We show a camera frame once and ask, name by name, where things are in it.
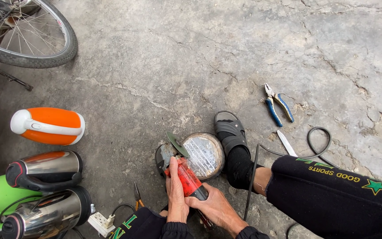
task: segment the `hand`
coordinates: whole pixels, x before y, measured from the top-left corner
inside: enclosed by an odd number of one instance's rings
[[[166,177],[167,197],[169,198],[167,222],[187,223],[189,206],[185,204],[184,190],[178,177],[178,162],[170,158],[170,177]]]
[[[195,197],[186,197],[185,203],[192,208],[199,209],[214,224],[224,228],[235,238],[248,224],[241,220],[219,189],[207,183],[203,183],[203,186],[209,192],[207,200],[200,201]]]

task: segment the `green star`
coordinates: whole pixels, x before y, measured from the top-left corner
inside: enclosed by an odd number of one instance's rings
[[[370,189],[372,189],[372,192],[376,196],[377,193],[382,190],[382,182],[374,182],[374,181],[372,181],[370,179],[367,179],[367,180],[368,180],[368,184],[363,186],[362,188],[370,188]]]

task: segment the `bicycle wheel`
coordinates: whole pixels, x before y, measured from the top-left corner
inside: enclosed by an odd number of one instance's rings
[[[53,68],[76,55],[78,43],[71,25],[48,0],[20,0],[15,4],[19,10],[0,23],[0,62]],[[0,19],[5,14],[0,10]]]

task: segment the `stainless steel kettle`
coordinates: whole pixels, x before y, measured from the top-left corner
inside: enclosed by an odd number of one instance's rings
[[[76,186],[20,203],[2,226],[4,239],[46,239],[84,224],[91,214],[88,191]]]
[[[76,186],[82,180],[82,159],[74,151],[53,151],[12,162],[6,170],[11,187],[54,192]]]

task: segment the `power strip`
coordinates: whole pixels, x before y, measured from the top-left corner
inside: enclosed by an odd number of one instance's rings
[[[103,237],[107,237],[111,231],[116,229],[114,225],[111,225],[109,228],[104,227],[104,223],[107,222],[107,219],[99,212],[92,214],[88,218],[89,224],[93,226]]]

